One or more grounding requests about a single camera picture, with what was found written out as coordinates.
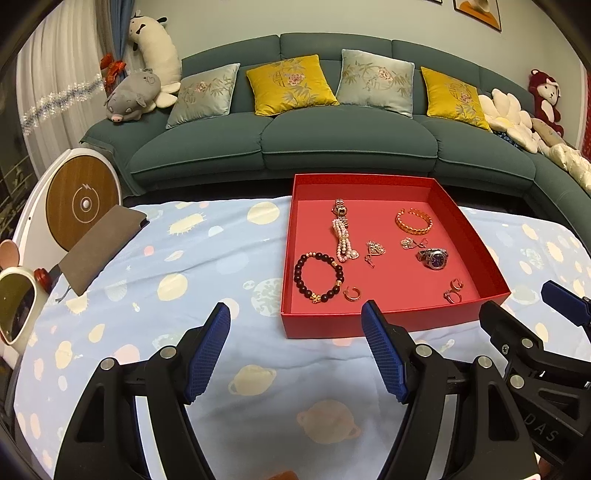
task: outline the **pig plush toy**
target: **pig plush toy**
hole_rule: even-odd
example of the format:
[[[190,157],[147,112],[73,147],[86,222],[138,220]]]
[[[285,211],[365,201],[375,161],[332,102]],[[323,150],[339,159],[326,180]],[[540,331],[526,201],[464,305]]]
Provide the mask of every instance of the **pig plush toy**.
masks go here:
[[[139,120],[156,108],[160,79],[150,71],[132,73],[109,95],[105,105],[107,118],[115,123]]]

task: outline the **flower-shaped cushion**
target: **flower-shaped cushion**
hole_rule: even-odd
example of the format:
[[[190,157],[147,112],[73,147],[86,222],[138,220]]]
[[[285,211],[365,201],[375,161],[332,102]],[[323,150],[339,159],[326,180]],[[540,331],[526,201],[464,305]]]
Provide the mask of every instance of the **flower-shaped cushion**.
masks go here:
[[[498,89],[492,91],[492,99],[479,95],[480,105],[485,119],[491,128],[498,132],[506,132],[518,145],[528,152],[538,152],[539,135],[532,133],[530,115],[521,109],[519,100],[509,93],[504,94]]]

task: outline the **green sofa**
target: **green sofa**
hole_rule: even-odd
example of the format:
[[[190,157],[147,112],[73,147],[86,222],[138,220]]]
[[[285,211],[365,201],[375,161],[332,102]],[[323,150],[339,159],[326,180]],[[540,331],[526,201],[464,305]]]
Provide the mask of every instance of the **green sofa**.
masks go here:
[[[341,50],[364,50],[415,64],[413,118],[376,108],[322,106],[254,115],[246,71],[318,54],[334,92]],[[165,129],[170,110],[138,122],[92,126],[81,142],[107,154],[132,194],[217,183],[291,177],[307,171],[358,171],[430,176],[443,185],[523,198],[541,218],[572,229],[591,248],[591,198],[541,154],[524,153],[485,130],[426,116],[420,67],[451,75],[490,95],[513,93],[528,112],[529,92],[474,63],[400,40],[331,33],[289,33],[216,47],[183,59],[183,76],[240,62],[230,114]]]

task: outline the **floor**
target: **floor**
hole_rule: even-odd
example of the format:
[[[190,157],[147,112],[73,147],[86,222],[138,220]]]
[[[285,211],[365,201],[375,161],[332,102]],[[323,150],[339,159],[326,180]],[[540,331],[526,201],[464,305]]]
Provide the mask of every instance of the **floor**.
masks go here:
[[[236,181],[158,190],[138,197],[127,197],[123,203],[126,207],[134,207],[136,205],[158,204],[173,200],[199,202],[201,200],[275,198],[290,195],[292,186],[293,179]],[[444,188],[459,206],[536,218],[536,215],[525,201],[518,197],[463,187],[448,186]]]

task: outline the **wooden panel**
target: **wooden panel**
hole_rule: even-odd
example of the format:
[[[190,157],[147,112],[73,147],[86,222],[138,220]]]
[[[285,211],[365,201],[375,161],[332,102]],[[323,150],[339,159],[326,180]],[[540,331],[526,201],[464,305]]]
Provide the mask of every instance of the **wooden panel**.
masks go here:
[[[98,158],[82,155],[62,166],[47,191],[47,225],[66,251],[118,202],[110,169]]]

